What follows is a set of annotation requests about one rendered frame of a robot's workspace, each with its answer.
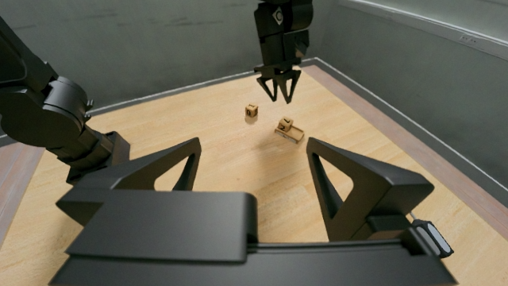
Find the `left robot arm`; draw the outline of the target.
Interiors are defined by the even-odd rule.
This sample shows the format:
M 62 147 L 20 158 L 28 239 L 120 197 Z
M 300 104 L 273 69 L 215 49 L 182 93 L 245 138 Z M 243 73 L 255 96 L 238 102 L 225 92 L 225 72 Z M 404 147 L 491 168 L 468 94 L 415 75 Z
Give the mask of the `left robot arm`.
M 285 60 L 305 57 L 310 46 L 307 28 L 314 19 L 313 0 L 260 1 L 254 11 L 259 39 L 285 32 Z M 307 30 L 299 31 L 302 29 Z M 299 32 L 291 33 L 295 31 Z M 116 130 L 100 133 L 85 124 L 91 115 L 84 114 L 93 106 L 94 100 L 87 100 L 77 83 L 59 76 L 33 54 L 0 16 L 2 130 L 22 144 L 46 148 L 71 166 L 66 179 L 71 186 L 118 161 L 121 135 Z

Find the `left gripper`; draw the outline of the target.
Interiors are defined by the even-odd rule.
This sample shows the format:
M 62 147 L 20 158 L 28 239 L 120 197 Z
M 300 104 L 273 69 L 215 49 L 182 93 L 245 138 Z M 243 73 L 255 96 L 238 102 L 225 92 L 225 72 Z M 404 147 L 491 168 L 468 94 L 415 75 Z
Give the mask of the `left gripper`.
M 274 36 L 259 40 L 264 64 L 254 67 L 254 72 L 261 72 L 262 76 L 256 78 L 256 81 L 266 91 L 272 102 L 277 101 L 278 89 L 280 89 L 288 105 L 292 102 L 294 90 L 302 74 L 302 70 L 293 69 L 293 65 L 298 66 L 302 64 L 302 57 L 288 61 L 285 60 L 283 46 L 284 34 L 285 32 L 281 32 Z M 266 43 L 264 41 L 266 41 Z M 287 80 L 289 81 L 291 79 L 291 89 L 288 95 Z M 274 96 L 266 84 L 266 82 L 270 80 L 273 82 Z

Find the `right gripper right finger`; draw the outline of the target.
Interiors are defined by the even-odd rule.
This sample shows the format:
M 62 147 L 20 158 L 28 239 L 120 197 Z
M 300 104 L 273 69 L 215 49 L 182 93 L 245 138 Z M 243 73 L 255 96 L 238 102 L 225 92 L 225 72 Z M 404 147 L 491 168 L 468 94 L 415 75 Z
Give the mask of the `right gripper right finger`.
M 407 216 L 435 186 L 421 173 L 308 137 L 306 155 L 329 242 L 347 241 L 369 218 Z M 352 180 L 345 201 L 320 157 Z

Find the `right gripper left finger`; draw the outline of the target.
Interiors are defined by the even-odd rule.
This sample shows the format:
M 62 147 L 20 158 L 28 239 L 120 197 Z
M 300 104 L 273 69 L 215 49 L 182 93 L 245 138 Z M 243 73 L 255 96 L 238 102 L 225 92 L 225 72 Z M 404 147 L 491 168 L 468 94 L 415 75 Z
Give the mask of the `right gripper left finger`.
M 188 157 L 172 191 L 192 191 L 201 154 L 199 137 L 193 137 L 167 149 L 88 173 L 73 187 L 156 190 L 156 180 Z

